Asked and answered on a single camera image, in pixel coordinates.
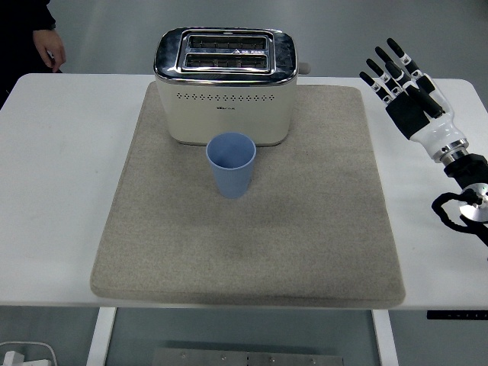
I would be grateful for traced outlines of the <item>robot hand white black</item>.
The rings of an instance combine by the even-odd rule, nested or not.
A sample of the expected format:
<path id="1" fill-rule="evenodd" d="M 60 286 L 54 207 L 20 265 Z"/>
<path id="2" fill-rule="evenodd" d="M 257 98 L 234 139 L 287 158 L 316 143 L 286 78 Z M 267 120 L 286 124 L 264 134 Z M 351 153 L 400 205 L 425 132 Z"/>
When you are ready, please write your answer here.
<path id="1" fill-rule="evenodd" d="M 433 78 L 393 38 L 387 39 L 387 45 L 398 60 L 376 47 L 384 66 L 368 58 L 366 64 L 377 77 L 364 71 L 359 76 L 383 102 L 402 135 L 421 144 L 435 162 L 445 163 L 449 156 L 469 146 L 466 136 L 454 125 L 454 109 Z"/>

